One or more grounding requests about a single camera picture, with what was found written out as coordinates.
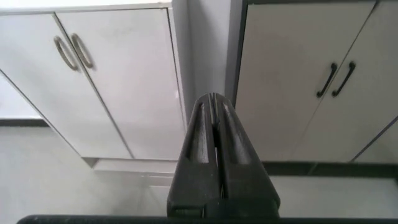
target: cabinet handle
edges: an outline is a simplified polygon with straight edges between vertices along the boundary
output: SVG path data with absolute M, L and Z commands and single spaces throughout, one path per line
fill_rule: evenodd
M 331 68 L 331 73 L 330 73 L 330 75 L 329 75 L 328 80 L 327 80 L 326 83 L 325 83 L 325 86 L 323 87 L 322 91 L 318 91 L 318 92 L 317 92 L 317 97 L 318 97 L 318 98 L 320 98 L 320 97 L 325 93 L 326 88 L 328 88 L 328 85 L 329 85 L 331 79 L 333 78 L 333 76 L 334 76 L 335 73 L 336 73 L 337 64 L 336 64 L 336 63 L 332 63 L 332 64 L 330 65 L 330 68 Z
M 332 97 L 338 96 L 338 94 L 340 93 L 341 89 L 344 87 L 344 85 L 346 84 L 347 80 L 349 79 L 351 74 L 354 72 L 356 64 L 354 62 L 350 62 L 348 66 L 349 66 L 349 71 L 348 71 L 348 74 L 347 74 L 346 78 L 344 79 L 343 83 L 340 85 L 339 89 L 334 90 L 331 93 Z
M 54 37 L 54 43 L 55 43 L 55 46 L 56 46 L 56 48 L 58 50 L 58 53 L 61 55 L 61 58 L 66 63 L 66 65 L 68 65 L 68 67 L 70 67 L 70 69 L 72 69 L 73 71 L 76 71 L 77 70 L 77 65 L 72 65 L 72 63 L 70 63 L 69 59 L 65 55 L 65 52 L 62 50 L 61 41 L 62 40 L 61 40 L 61 38 L 59 36 Z
M 83 61 L 83 63 L 86 65 L 87 68 L 92 68 L 93 64 L 87 60 L 87 58 L 81 51 L 79 42 L 81 42 L 81 39 L 79 38 L 79 36 L 77 36 L 77 34 L 72 34 L 72 43 L 73 43 L 73 46 L 75 46 L 75 48 L 76 48 L 77 55 L 79 55 L 79 57 L 81 58 L 81 60 Z

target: white cupboard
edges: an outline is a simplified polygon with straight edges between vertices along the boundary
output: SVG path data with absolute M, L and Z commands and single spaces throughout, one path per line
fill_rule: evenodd
M 0 16 L 0 39 L 3 73 L 80 156 L 131 158 L 51 14 Z
M 7 7 L 1 75 L 89 165 L 178 159 L 194 100 L 186 1 Z
M 248 6 L 236 112 L 261 160 L 291 158 L 373 5 Z
M 178 159 L 185 136 L 167 9 L 58 13 L 135 159 Z
M 398 116 L 385 127 L 374 142 L 354 160 L 355 162 L 397 164 L 398 163 Z
M 398 115 L 396 21 L 398 2 L 380 2 L 336 74 L 294 159 L 347 162 Z M 356 67 L 348 77 L 351 63 Z

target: floor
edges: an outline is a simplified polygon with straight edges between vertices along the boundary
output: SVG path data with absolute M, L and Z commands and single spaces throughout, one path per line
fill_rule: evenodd
M 391 179 L 271 179 L 282 217 L 398 218 Z M 31 214 L 165 216 L 170 181 L 94 171 L 50 128 L 0 128 L 0 223 Z

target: white wall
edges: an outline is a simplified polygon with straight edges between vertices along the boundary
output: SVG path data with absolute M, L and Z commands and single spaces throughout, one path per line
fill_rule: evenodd
M 40 115 L 0 72 L 0 119 L 40 119 Z
M 197 98 L 212 92 L 225 95 L 227 58 L 231 58 L 228 54 L 234 54 L 228 47 L 236 46 L 236 50 L 238 47 L 236 32 L 239 33 L 240 10 L 236 6 L 241 6 L 240 0 L 188 1 Z M 230 29 L 234 30 L 234 35 L 230 35 Z

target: black plastic object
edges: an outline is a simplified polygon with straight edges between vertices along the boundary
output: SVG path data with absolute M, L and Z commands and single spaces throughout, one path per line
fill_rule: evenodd
M 347 80 L 349 79 L 349 77 L 351 76 L 351 74 L 354 72 L 354 69 L 355 69 L 355 67 L 356 67 L 356 64 L 355 64 L 354 62 L 350 62 L 348 66 L 349 66 L 349 71 L 348 71 L 348 73 L 347 73 L 346 78 L 343 80 L 343 83 L 340 85 L 339 89 L 337 89 L 337 90 L 335 90 L 335 91 L 333 91 L 333 92 L 331 93 L 331 95 L 332 95 L 333 97 L 336 97 L 336 96 L 339 95 L 340 91 L 343 89 L 343 87 L 344 87 L 344 85 L 346 84 Z
M 278 218 L 279 205 L 231 102 L 219 94 L 197 100 L 167 199 L 168 217 Z
M 333 78 L 333 76 L 334 76 L 335 73 L 336 73 L 337 64 L 336 64 L 336 63 L 332 63 L 332 64 L 330 65 L 330 68 L 331 68 L 331 72 L 330 72 L 330 75 L 329 75 L 328 80 L 326 81 L 325 85 L 323 86 L 323 89 L 322 89 L 321 91 L 318 91 L 318 92 L 317 92 L 317 97 L 318 97 L 318 98 L 320 98 L 321 96 L 323 96 L 323 94 L 325 93 L 326 89 L 328 88 L 328 85 L 329 85 L 331 79 Z

